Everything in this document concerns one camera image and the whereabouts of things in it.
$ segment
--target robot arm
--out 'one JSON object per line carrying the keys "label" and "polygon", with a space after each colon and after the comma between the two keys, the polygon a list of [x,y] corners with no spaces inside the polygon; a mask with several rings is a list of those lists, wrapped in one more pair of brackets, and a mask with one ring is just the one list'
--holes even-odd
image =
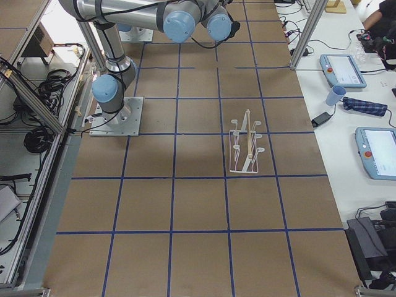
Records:
{"label": "robot arm", "polygon": [[219,0],[59,0],[78,21],[128,24],[164,32],[186,41],[201,22],[215,41],[231,32],[231,20]]}
{"label": "robot arm", "polygon": [[159,30],[182,43],[201,23],[212,39],[222,41],[232,36],[224,7],[228,2],[222,1],[227,0],[59,0],[77,21],[93,22],[98,31],[109,74],[94,81],[92,92],[108,125],[127,120],[130,111],[124,106],[124,92],[137,72],[133,60],[124,54],[116,24]]}

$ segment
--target brown cardboard floor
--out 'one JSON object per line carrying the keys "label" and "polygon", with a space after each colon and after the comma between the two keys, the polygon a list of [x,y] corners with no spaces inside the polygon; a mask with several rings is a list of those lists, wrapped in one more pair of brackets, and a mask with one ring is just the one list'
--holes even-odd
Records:
{"label": "brown cardboard floor", "polygon": [[[45,276],[53,296],[354,296],[275,6],[228,7],[241,30],[216,50],[159,33],[126,45],[141,135],[84,137]],[[230,120],[247,108],[263,123],[255,175],[228,171]]]}

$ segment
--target plastic cup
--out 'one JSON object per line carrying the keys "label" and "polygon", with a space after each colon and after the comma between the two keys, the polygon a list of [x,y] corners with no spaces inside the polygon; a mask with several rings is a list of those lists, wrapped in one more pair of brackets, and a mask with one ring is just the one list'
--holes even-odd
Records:
{"label": "plastic cup", "polygon": [[347,91],[341,85],[333,86],[329,94],[327,95],[326,104],[329,106],[337,104],[337,102],[340,101],[346,93]]}

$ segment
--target metal mounting plate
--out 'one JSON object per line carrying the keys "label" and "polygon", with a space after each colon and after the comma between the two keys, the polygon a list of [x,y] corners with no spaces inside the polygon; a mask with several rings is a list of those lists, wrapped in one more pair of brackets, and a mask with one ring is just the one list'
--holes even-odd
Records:
{"label": "metal mounting plate", "polygon": [[139,36],[130,36],[126,32],[119,32],[119,37],[123,43],[141,43],[153,41],[153,30],[145,29],[145,32]]}
{"label": "metal mounting plate", "polygon": [[[139,136],[140,120],[142,118],[143,97],[125,97],[125,104],[129,105],[132,114],[128,120],[119,126],[109,126],[107,124],[93,129],[89,132],[92,137],[114,137],[114,136]],[[95,111],[101,113],[98,105]],[[97,117],[93,119],[92,127],[102,125],[105,121],[103,118]]]}

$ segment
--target paper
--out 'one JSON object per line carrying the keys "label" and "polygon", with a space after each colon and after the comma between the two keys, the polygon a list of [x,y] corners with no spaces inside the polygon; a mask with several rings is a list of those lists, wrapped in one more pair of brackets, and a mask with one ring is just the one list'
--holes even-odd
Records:
{"label": "paper", "polygon": [[12,192],[9,186],[2,188],[0,190],[0,222],[19,204],[19,198]]}

